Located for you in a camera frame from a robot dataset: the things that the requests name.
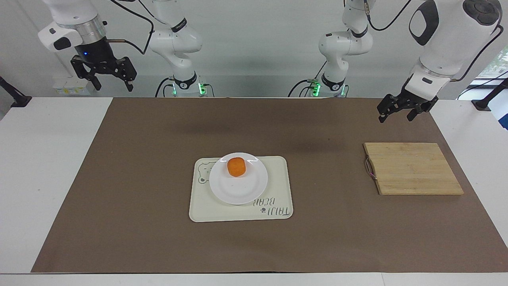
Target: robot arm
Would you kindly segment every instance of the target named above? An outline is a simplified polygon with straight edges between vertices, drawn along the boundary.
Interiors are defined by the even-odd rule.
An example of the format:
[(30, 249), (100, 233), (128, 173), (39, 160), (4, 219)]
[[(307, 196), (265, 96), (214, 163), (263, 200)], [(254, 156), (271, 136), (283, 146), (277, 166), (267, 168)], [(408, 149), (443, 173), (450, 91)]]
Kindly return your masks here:
[(201, 36), (187, 24), (177, 0), (153, 0), (153, 4), (155, 17), (169, 28), (155, 31), (150, 48), (170, 64), (178, 96), (201, 96), (199, 77), (192, 61), (185, 55), (201, 50)]
[[(373, 7), (375, 0), (368, 0)], [(372, 48), (372, 35), (368, 31), (364, 0), (348, 0), (342, 21), (348, 28), (346, 32), (333, 32), (321, 37), (319, 49), (326, 57), (325, 72), (319, 77), (320, 94), (338, 96), (344, 85), (349, 64), (345, 55), (365, 54)]]
[(39, 32), (41, 42), (57, 52), (74, 47), (78, 52), (71, 64), (79, 78), (101, 89), (96, 74), (111, 74), (132, 91), (137, 72), (127, 57), (115, 58), (106, 38), (106, 29), (90, 0), (42, 0), (51, 11), (53, 22)]
[(419, 36), (410, 31), (424, 46), (424, 51), (400, 94), (386, 95), (377, 106), (381, 123), (402, 109), (411, 109), (407, 115), (409, 121), (422, 112), (429, 112), (438, 100), (437, 93), (497, 28), (502, 9), (498, 0), (461, 0), (453, 11), (440, 15), (434, 0), (427, 0), (417, 9), (417, 14), (423, 16), (427, 26)]

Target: bamboo cutting board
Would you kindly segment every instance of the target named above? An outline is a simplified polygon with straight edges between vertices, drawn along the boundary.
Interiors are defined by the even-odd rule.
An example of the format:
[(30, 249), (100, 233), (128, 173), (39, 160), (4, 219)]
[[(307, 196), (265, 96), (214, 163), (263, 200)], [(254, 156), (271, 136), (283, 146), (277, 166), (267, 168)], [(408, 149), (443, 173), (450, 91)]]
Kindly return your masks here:
[(364, 143), (382, 195), (462, 195), (436, 143)]

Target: orange snack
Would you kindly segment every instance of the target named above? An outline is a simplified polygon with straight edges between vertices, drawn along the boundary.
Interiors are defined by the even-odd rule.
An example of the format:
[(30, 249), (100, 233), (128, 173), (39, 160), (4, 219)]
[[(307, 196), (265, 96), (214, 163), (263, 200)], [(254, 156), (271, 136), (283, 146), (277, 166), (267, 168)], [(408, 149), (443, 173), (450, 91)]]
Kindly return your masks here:
[(245, 160), (240, 157), (230, 159), (228, 161), (228, 172), (233, 177), (239, 177), (245, 174)]

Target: window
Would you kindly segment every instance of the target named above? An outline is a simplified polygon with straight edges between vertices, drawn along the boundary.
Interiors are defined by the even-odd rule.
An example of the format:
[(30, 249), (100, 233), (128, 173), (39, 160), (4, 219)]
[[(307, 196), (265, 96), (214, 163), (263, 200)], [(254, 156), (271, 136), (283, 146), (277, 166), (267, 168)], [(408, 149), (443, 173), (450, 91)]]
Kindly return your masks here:
[(508, 71), (508, 46), (478, 75), (477, 79), (495, 78), (506, 71)]

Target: metal ring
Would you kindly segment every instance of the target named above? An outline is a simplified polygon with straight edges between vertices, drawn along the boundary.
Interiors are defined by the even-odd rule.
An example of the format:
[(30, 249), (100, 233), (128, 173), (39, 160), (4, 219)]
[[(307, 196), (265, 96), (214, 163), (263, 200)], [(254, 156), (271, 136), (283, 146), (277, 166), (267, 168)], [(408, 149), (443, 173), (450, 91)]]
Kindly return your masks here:
[(374, 180), (377, 180), (376, 175), (374, 175), (374, 170), (372, 169), (372, 166), (370, 166), (369, 155), (367, 155), (367, 158), (365, 159), (365, 168), (367, 169), (369, 176), (371, 176)]
[(102, 20), (99, 15), (97, 15), (94, 19), (81, 24), (58, 24), (58, 26), (78, 31), (79, 35), (83, 39), (83, 43), (81, 43), (82, 45), (95, 43), (106, 36), (106, 28), (104, 27), (104, 24), (102, 24)]

